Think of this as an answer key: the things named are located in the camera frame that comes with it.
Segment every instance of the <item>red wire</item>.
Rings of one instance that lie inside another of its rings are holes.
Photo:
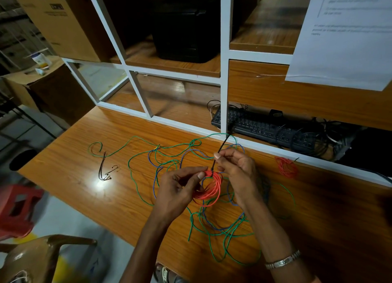
[[[206,187],[204,187],[204,191],[199,191],[199,190],[194,191],[193,192],[193,201],[200,206],[212,206],[214,203],[216,203],[218,201],[218,198],[220,195],[220,186],[223,181],[223,176],[222,176],[222,174],[219,174],[217,172],[213,172],[210,170],[205,171],[205,176],[212,177],[214,181],[209,183]],[[214,196],[216,197],[216,199],[208,205],[199,204],[195,201],[195,199],[196,200],[206,200],[209,198],[213,198]]]
[[[298,168],[293,161],[284,157],[275,157],[279,172],[287,177],[294,178],[298,174]]]

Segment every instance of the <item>left hand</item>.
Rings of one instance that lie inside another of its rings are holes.
[[[169,226],[192,201],[192,193],[205,177],[208,167],[184,167],[166,172],[159,182],[159,192],[151,215]]]

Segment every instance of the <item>silver bracelet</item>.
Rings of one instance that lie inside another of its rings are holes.
[[[289,264],[290,262],[295,261],[299,256],[301,256],[301,252],[299,250],[297,250],[292,255],[290,255],[289,257],[286,257],[283,260],[278,260],[278,261],[275,261],[272,263],[266,263],[265,267],[267,268],[267,270],[273,270],[276,268],[280,268],[282,266]]]

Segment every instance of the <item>red stool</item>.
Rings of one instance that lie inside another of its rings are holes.
[[[25,237],[32,231],[32,210],[43,193],[42,189],[21,185],[0,188],[0,241],[10,237]],[[17,201],[20,195],[23,200]]]

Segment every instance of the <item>white shelf frame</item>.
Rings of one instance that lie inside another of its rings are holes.
[[[125,63],[125,48],[122,45],[120,38],[115,30],[113,22],[109,16],[109,13],[103,3],[103,0],[91,0],[95,10],[102,21],[102,24],[106,30],[106,33],[113,44],[113,47],[117,53],[118,58],[120,59],[121,64],[116,63],[105,63],[105,62],[89,62],[84,60],[76,60],[63,58],[63,61],[71,70],[73,76],[79,82],[81,87],[86,91],[91,100],[100,107],[111,109],[114,111],[122,112],[125,114],[129,114],[132,116],[144,118],[150,121],[154,121],[157,123],[161,123],[164,125],[176,127],[178,129],[182,129],[185,131],[193,132],[200,136],[207,136],[214,133],[211,130],[196,127],[190,124],[185,124],[181,122],[177,122],[174,120],[162,118],[159,116],[154,116],[152,113],[150,106],[146,97],[144,96],[144,92],[140,88],[140,84],[138,79],[136,78],[136,72],[149,74],[153,76],[167,77],[176,80],[182,81],[191,81],[197,83],[211,84],[220,86],[221,92],[221,115],[222,117],[227,117],[227,91],[228,91],[228,65],[229,60],[243,60],[243,61],[254,61],[254,62],[265,62],[265,63],[277,63],[277,64],[286,64],[289,65],[292,59],[291,54],[278,54],[278,53],[264,53],[264,52],[252,52],[252,51],[239,51],[239,50],[230,50],[230,41],[231,41],[231,28],[232,28],[232,13],[233,13],[233,0],[221,0],[221,73],[219,78],[201,76],[197,74],[187,74],[187,73],[178,73],[172,71],[164,71],[159,69],[150,69],[138,66],[127,65]],[[86,80],[80,74],[80,72],[76,69],[74,63],[82,63],[89,65],[102,66],[106,68],[116,68],[123,69],[127,77],[124,78],[121,82],[115,85],[110,89],[103,97],[98,98],[91,87],[88,85]],[[110,96],[112,96],[116,91],[118,91],[125,83],[128,81],[131,82],[137,97],[143,107],[144,112],[135,111],[132,109],[128,109],[125,107],[120,107],[118,105],[113,105],[105,102]],[[227,119],[222,119],[221,124],[221,132],[227,132]],[[224,140],[224,135],[215,135],[214,138],[218,140]],[[319,167],[322,169],[326,169],[332,172],[338,172],[347,176],[355,177],[358,179],[363,179],[366,181],[378,183],[384,186],[392,187],[392,185],[383,179],[382,177],[371,173],[362,171],[356,168],[347,167],[345,165],[340,165],[334,162],[329,162],[326,160],[321,160],[318,158],[310,157],[307,155],[287,151],[281,148],[269,146],[263,143],[253,142],[243,138],[237,138],[237,141],[244,147],[251,148],[253,150],[258,150],[261,152],[265,152],[268,154],[286,157],[297,162],[305,163],[314,167]],[[228,142],[234,142],[232,138],[229,138]]]

